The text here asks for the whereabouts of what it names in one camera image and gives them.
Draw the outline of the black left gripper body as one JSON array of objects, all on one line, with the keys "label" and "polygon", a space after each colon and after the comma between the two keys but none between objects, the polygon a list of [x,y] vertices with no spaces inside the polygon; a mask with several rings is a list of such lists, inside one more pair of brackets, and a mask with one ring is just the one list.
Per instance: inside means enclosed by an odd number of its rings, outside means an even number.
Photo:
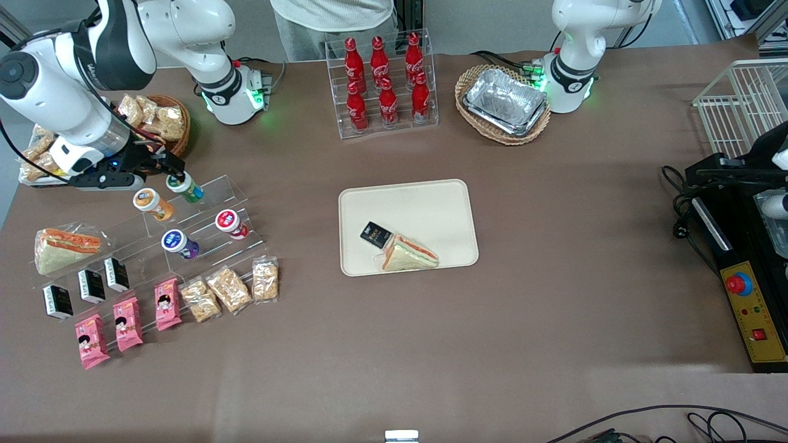
[{"label": "black left gripper body", "polygon": [[787,121],[784,121],[756,139],[751,150],[746,154],[746,169],[780,170],[785,173],[782,176],[760,174],[748,179],[752,185],[782,187],[786,184],[786,167],[777,166],[772,161],[775,154],[786,149],[786,135]]}]

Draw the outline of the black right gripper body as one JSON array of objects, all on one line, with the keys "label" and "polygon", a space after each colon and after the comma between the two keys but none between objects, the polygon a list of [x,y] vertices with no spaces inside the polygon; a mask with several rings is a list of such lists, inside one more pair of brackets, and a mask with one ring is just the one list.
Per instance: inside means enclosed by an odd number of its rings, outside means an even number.
[{"label": "black right gripper body", "polygon": [[102,172],[130,173],[139,177],[152,176],[140,174],[140,164],[145,156],[146,148],[161,148],[161,144],[143,140],[129,141],[121,151],[102,160]]}]

